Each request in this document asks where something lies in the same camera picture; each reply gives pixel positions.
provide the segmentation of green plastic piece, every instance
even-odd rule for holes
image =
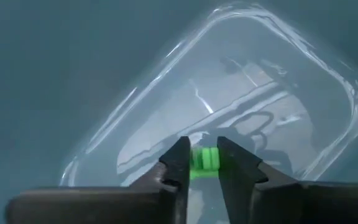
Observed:
[[[203,147],[192,150],[190,180],[200,177],[217,177],[219,168],[219,151],[216,147]]]

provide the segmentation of clear plastic container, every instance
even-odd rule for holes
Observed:
[[[129,185],[179,136],[213,146],[218,135],[294,178],[317,180],[355,150],[357,74],[260,6],[217,7],[134,81],[74,151],[60,184]],[[217,185],[191,184],[188,223],[227,222]]]

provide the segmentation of green object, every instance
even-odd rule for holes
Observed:
[[[190,180],[200,177],[217,177],[220,168],[216,147],[193,149],[190,158]]]

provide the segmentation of blue-gray surface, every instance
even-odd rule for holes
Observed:
[[[358,65],[358,1],[264,2]],[[215,3],[0,1],[0,224],[9,197],[60,183],[128,83]],[[358,181],[356,165],[336,178]]]

